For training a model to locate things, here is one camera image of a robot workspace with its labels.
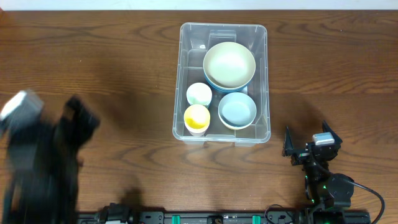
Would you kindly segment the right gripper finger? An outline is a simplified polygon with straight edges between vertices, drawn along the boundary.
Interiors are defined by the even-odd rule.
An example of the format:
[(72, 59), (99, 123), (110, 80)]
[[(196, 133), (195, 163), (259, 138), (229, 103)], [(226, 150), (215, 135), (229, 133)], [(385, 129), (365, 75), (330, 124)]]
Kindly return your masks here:
[(324, 133), (334, 134), (334, 131), (330, 128), (330, 126), (325, 120), (323, 120), (322, 122), (322, 130)]
[(294, 146), (292, 144), (292, 140), (289, 133), (289, 127), (285, 127), (285, 136), (284, 136), (284, 145), (282, 150), (283, 156), (291, 156), (294, 150)]

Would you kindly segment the yellow small bowl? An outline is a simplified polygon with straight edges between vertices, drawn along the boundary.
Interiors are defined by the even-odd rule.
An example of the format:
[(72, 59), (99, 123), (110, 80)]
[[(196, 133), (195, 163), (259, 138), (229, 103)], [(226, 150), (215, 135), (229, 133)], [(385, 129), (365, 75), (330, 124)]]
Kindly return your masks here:
[(231, 125), (225, 124), (225, 126), (226, 126), (227, 128), (232, 129), (232, 130), (241, 130), (241, 129), (247, 128), (249, 125), (245, 125), (245, 126), (231, 126)]

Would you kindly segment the grey small bowl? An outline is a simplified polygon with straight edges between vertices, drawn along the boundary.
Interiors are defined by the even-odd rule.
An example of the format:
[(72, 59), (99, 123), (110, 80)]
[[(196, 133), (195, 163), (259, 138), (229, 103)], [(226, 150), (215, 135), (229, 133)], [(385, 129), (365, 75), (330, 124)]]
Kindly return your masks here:
[(218, 116), (221, 122), (231, 126), (252, 124), (257, 114), (254, 100), (241, 92), (225, 95), (218, 105)]

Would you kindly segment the dark blue bowl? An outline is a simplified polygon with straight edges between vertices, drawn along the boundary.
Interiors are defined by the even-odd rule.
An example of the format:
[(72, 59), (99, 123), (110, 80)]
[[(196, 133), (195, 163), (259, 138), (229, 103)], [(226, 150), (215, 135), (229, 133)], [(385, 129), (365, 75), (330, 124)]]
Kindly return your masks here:
[(239, 86), (237, 88), (225, 88), (225, 87), (221, 87), (219, 85), (217, 85), (215, 82), (211, 81), (211, 79), (209, 78), (209, 76), (207, 74), (204, 73), (204, 77), (205, 80), (208, 82), (208, 84), (213, 87), (214, 89), (221, 91), (221, 92), (225, 92), (225, 93), (232, 93), (232, 92), (236, 92), (236, 91), (241, 91), (244, 88), (246, 88), (251, 82), (252, 79), (250, 79), (247, 83), (245, 83), (242, 86)]

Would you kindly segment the yellow cup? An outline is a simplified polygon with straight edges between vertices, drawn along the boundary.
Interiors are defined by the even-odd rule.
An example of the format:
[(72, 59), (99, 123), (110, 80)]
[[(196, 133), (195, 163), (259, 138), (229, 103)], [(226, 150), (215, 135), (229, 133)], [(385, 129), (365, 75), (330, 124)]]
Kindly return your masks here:
[(211, 115), (205, 106), (191, 105), (185, 110), (183, 119), (188, 129), (199, 131), (210, 125)]

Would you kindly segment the cream large bowl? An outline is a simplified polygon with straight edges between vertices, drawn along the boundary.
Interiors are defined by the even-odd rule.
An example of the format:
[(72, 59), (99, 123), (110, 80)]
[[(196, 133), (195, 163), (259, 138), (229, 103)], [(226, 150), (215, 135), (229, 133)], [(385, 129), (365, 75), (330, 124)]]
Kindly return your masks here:
[(207, 51), (203, 59), (206, 79), (223, 91), (244, 88), (253, 78), (256, 61), (249, 49), (235, 42), (222, 42)]

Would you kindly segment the cream white cup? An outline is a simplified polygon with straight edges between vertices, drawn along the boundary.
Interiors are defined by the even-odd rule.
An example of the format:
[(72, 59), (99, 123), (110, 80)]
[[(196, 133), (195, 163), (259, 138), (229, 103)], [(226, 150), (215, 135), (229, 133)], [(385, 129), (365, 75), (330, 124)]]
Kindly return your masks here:
[(205, 83), (198, 82), (188, 87), (186, 97), (190, 105), (203, 105), (205, 97), (210, 94), (212, 94), (211, 88)]

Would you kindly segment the pink cup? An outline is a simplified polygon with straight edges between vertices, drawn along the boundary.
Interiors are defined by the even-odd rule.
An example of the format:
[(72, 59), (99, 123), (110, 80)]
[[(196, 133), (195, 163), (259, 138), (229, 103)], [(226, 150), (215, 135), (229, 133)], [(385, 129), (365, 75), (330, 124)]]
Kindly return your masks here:
[(201, 129), (198, 129), (198, 130), (196, 130), (196, 129), (193, 129), (193, 130), (189, 130), (189, 133), (192, 135), (192, 136), (195, 136), (195, 137), (200, 137), (200, 136), (203, 136), (204, 134), (205, 134), (205, 130), (201, 130)]

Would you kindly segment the light blue cup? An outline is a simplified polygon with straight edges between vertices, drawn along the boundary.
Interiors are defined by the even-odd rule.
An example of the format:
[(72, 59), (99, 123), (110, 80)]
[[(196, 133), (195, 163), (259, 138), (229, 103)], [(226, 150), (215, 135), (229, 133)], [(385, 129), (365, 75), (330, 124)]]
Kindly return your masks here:
[(209, 96), (206, 96), (206, 97), (205, 97), (205, 101), (204, 101), (203, 105), (204, 105), (206, 108), (209, 108), (209, 106), (210, 106), (210, 104), (211, 104), (211, 101), (212, 101), (212, 94), (210, 94)]

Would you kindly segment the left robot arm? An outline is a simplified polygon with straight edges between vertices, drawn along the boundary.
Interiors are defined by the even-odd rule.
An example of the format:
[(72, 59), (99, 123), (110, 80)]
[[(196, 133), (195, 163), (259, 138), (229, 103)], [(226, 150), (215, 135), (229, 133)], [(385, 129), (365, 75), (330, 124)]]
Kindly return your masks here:
[(78, 96), (71, 97), (57, 123), (42, 119), (37, 100), (23, 97), (1, 119), (8, 133), (11, 183), (4, 194), (3, 223), (75, 223), (80, 149), (100, 120)]

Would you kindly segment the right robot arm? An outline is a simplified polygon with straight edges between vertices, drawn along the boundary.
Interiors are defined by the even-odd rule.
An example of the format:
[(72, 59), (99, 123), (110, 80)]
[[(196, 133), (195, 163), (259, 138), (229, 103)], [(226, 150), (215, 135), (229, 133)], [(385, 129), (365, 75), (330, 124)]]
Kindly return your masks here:
[(294, 147), (289, 129), (285, 130), (282, 155), (291, 158), (293, 166), (305, 172), (305, 195), (313, 205), (296, 213), (295, 223), (348, 223), (345, 208), (351, 206), (354, 193), (352, 180), (344, 174), (332, 173), (328, 162), (337, 155), (342, 139), (322, 123), (322, 133), (314, 134), (304, 148)]

